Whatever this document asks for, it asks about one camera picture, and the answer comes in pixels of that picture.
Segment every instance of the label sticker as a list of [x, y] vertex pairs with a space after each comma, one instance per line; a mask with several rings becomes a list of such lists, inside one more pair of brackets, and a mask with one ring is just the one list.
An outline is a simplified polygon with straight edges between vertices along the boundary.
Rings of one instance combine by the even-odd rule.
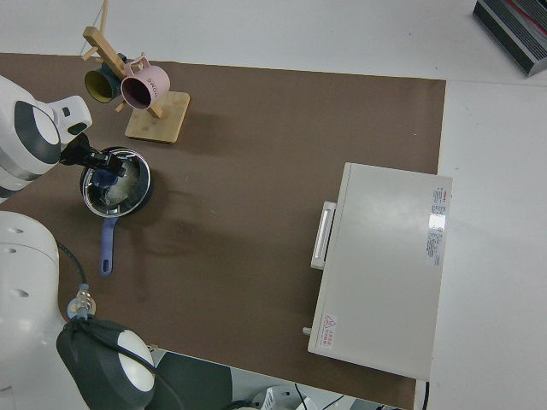
[[429, 229], [427, 231], [426, 261], [428, 265], [438, 267], [441, 264], [443, 251], [444, 228], [446, 226], [446, 207], [448, 191], [438, 187], [433, 191], [431, 213], [429, 214]]
[[319, 332], [319, 339], [317, 340], [316, 347], [332, 349], [334, 342], [334, 332], [336, 331], [336, 324], [338, 323], [338, 316], [335, 314], [324, 314], [321, 321], [321, 331]]

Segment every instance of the dark green mug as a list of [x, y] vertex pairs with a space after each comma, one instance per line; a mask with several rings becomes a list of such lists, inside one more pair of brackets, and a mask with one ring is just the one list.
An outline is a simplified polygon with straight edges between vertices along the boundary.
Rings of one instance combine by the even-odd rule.
[[[118, 54], [123, 62], [127, 58]], [[121, 79], [109, 68], [106, 63], [101, 67], [88, 72], [84, 77], [85, 88], [90, 95], [100, 103], [109, 103], [121, 94]]]

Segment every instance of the white table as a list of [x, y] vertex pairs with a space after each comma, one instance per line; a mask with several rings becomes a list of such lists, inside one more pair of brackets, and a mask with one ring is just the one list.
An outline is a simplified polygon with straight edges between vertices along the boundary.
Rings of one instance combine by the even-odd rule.
[[[0, 51], [79, 54], [101, 3], [5, 0]], [[547, 73], [525, 79], [473, 0], [110, 3], [106, 34], [128, 55], [447, 79], [438, 170], [454, 198], [429, 408], [544, 407]]]

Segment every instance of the black cable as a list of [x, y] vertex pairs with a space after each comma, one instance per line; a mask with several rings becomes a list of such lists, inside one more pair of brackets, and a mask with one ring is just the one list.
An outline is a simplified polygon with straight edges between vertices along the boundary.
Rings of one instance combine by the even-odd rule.
[[157, 371], [157, 369], [152, 366], [147, 360], [140, 357], [138, 354], [134, 354], [131, 350], [128, 350], [126, 348], [121, 347], [118, 344], [114, 344], [110, 342], [109, 340], [106, 340], [105, 338], [99, 336], [97, 333], [94, 333], [92, 331], [91, 323], [87, 320], [81, 321], [81, 329], [82, 331], [91, 339], [95, 340], [96, 342], [102, 344], [105, 348], [114, 350], [117, 353], [123, 354], [124, 356], [128, 357], [129, 359], [135, 360], [139, 365], [143, 366], [146, 370], [148, 370], [150, 373], [152, 373], [164, 386], [165, 388], [171, 393], [177, 404], [179, 405], [180, 410], [184, 410], [184, 406], [182, 405], [182, 401], [179, 398], [179, 395], [175, 391], [174, 387], [165, 379], [163, 376]]
[[81, 263], [79, 263], [78, 258], [76, 256], [74, 256], [74, 254], [70, 251], [70, 249], [67, 248], [65, 245], [63, 245], [59, 241], [56, 241], [56, 242], [57, 242], [57, 247], [60, 250], [62, 250], [68, 256], [68, 258], [70, 258], [70, 260], [72, 262], [74, 262], [76, 267], [78, 267], [78, 273], [79, 273], [79, 276], [82, 279], [82, 284], [87, 284], [87, 277], [85, 276], [84, 267], [82, 266]]
[[236, 400], [236, 401], [232, 401], [226, 407], [223, 407], [222, 410], [236, 410], [241, 407], [250, 407], [252, 404], [253, 404], [252, 401]]
[[426, 393], [424, 394], [424, 405], [421, 410], [427, 409], [427, 402], [429, 401], [429, 382], [426, 382]]
[[300, 393], [300, 389], [298, 388], [298, 384], [294, 383], [294, 387], [297, 388], [297, 393], [300, 396], [300, 400], [302, 401], [302, 404], [304, 405], [304, 410], [308, 410], [308, 406], [306, 406], [306, 403], [304, 402], [304, 398], [302, 396], [302, 393]]
[[344, 398], [343, 395], [341, 395], [338, 399], [336, 399], [335, 401], [331, 401], [330, 403], [328, 403], [326, 406], [323, 407], [323, 410], [325, 410], [326, 408], [329, 408], [330, 406], [333, 406], [334, 404], [338, 403], [340, 400], [342, 400]]

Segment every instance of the brown table cover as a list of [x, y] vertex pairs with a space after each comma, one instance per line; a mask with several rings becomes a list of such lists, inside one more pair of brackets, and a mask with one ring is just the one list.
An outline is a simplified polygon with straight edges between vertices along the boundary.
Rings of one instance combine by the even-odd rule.
[[[0, 74], [40, 101], [81, 95], [92, 146], [134, 149], [153, 170], [150, 202], [115, 228], [110, 277], [98, 274], [103, 221], [82, 202], [80, 167], [57, 165], [0, 209], [50, 229], [84, 264], [97, 317], [147, 343], [411, 408], [414, 380], [308, 353], [302, 328], [321, 281], [309, 263], [322, 204], [337, 200], [344, 163], [436, 173], [444, 82], [159, 65], [192, 97], [174, 145], [124, 136], [131, 109], [85, 90], [92, 59], [0, 55]], [[79, 278], [61, 262], [63, 312]]]

